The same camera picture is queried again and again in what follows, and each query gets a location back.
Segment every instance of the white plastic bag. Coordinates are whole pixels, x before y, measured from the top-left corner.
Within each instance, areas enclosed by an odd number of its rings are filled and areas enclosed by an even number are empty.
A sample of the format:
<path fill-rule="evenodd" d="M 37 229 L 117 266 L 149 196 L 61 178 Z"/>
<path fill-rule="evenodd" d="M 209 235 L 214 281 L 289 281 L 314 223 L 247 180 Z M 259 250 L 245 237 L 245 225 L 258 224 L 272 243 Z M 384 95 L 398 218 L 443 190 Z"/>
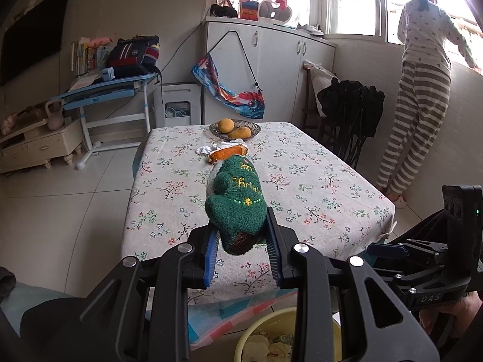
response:
<path fill-rule="evenodd" d="M 327 116 L 322 111 L 322 105 L 317 99 L 317 94 L 324 88 L 329 87 L 332 78 L 336 76 L 332 72 L 326 70 L 321 64 L 311 66 L 312 68 L 310 69 L 310 76 L 312 78 L 313 92 L 315 93 L 315 104 L 317 105 L 317 110 L 319 111 L 320 117 L 326 118 Z"/>

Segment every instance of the shoe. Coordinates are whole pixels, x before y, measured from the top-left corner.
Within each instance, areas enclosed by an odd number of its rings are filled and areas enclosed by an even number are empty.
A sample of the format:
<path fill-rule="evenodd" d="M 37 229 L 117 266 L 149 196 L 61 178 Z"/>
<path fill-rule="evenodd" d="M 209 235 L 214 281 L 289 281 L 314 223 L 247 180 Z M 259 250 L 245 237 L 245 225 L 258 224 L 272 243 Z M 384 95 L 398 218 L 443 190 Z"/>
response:
<path fill-rule="evenodd" d="M 211 16 L 216 17 L 238 17 L 236 9 L 230 7 L 221 7 L 218 4 L 213 4 L 210 8 Z"/>
<path fill-rule="evenodd" d="M 309 26 L 308 24 L 304 24 L 303 26 L 300 23 L 297 23 L 297 30 L 304 30 L 307 31 L 310 35 L 314 35 L 316 37 L 321 37 L 324 33 L 315 27 Z"/>

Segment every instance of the white sneaker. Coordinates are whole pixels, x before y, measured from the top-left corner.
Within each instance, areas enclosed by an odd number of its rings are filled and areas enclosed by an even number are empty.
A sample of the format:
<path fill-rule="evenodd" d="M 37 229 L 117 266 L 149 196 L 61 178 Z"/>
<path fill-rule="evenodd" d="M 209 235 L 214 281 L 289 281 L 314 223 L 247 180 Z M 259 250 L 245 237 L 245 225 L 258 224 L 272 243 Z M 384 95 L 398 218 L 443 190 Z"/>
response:
<path fill-rule="evenodd" d="M 303 26 L 300 23 L 297 23 L 297 30 L 304 30 L 307 31 L 310 35 L 314 35 L 316 37 L 321 37 L 324 33 L 320 30 L 317 30 L 313 26 L 309 26 L 308 24 L 304 24 Z"/>

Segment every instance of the floral tablecloth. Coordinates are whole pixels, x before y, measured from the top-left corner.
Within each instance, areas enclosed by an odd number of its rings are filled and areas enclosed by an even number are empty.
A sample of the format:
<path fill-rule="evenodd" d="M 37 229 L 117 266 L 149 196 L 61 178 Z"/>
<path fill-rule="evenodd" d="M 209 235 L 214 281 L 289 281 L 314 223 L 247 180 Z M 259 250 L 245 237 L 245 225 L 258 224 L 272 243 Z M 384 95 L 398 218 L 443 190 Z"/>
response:
<path fill-rule="evenodd" d="M 346 259 L 390 232 L 394 205 L 315 140 L 286 122 L 260 123 L 247 157 L 280 225 L 329 257 Z M 207 125 L 151 131 L 127 209 L 122 255 L 162 255 L 207 224 L 206 179 L 211 165 L 196 148 L 218 140 Z M 190 290 L 189 302 L 213 303 L 276 288 L 266 246 L 242 256 L 218 250 L 212 285 Z"/>

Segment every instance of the desk leg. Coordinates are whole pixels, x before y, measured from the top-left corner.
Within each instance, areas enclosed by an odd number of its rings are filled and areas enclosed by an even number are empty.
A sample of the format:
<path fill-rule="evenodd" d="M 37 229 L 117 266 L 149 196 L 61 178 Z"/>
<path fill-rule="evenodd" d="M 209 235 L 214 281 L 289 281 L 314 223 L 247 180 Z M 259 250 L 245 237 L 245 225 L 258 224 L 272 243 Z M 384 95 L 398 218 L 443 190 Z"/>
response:
<path fill-rule="evenodd" d="M 144 117 L 146 118 L 146 130 L 147 133 L 149 133 L 151 131 L 151 127 L 149 126 L 148 91 L 146 82 L 144 82 L 142 85 L 142 92 L 144 93 Z"/>
<path fill-rule="evenodd" d="M 79 112 L 81 113 L 81 126 L 82 132 L 84 132 L 85 145 L 88 146 L 88 151 L 91 151 L 92 142 L 90 141 L 88 126 L 85 124 L 84 106 L 79 107 Z"/>

